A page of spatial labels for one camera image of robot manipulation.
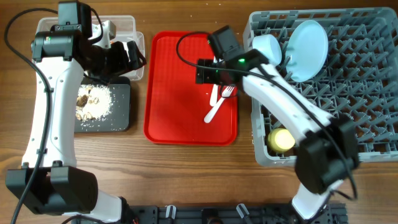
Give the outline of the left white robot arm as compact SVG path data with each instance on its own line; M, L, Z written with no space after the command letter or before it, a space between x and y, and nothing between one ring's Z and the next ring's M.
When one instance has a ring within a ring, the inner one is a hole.
M62 1L58 22L38 32L27 64L37 75L30 141L21 167L6 174L19 207L36 215L65 215L68 221L137 223L123 197L101 191L96 176L76 166L75 110L84 78L106 83L146 64L134 41L93 35L98 13L80 1Z

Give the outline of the rice and food scraps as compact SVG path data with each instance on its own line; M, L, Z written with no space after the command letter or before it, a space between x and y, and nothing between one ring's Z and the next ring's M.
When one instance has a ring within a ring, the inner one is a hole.
M113 105L111 90L103 85L81 85L76 99L75 117L85 122L105 119Z

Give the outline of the light blue bowl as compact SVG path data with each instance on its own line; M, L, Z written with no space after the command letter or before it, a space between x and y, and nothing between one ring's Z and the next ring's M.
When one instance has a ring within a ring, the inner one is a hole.
M269 62L278 66L282 61L282 51L277 39L271 35L260 35L253 38L252 47L260 51Z

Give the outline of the yellow plastic cup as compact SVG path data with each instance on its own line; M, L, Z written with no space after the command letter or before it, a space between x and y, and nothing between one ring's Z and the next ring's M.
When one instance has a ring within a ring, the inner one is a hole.
M295 139L287 129L273 129L267 137L267 145L274 152L285 153L295 146Z

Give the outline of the white plastic spoon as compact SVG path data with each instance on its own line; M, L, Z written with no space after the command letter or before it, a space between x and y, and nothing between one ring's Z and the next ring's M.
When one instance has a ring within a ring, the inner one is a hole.
M214 84L210 96L210 106L216 105L217 101L218 101L218 85Z

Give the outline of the white plastic fork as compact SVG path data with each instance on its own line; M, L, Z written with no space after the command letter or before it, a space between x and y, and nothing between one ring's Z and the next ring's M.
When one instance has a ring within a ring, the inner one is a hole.
M216 105L212 106L212 109L208 112L208 114L204 117L205 123L210 123L214 118L215 114L218 112L219 108L221 107L222 103L225 99L231 96L234 87L227 86L223 92L221 93L221 98L217 101Z

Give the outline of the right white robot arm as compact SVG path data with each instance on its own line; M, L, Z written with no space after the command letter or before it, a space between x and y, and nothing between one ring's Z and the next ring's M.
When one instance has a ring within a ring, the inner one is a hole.
M199 59L197 84L236 86L256 99L290 132L298 146L295 173L300 181L292 199L296 214L316 219L345 179L359 166L354 123L334 117L297 92L260 51L244 51L230 26L206 35L215 59Z

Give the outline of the light blue plate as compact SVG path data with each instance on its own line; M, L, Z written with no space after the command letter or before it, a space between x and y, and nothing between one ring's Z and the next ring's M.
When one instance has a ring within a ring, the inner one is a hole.
M325 29L314 20L302 22L291 35L286 58L286 71L295 82L305 82L319 73L326 61L328 37Z

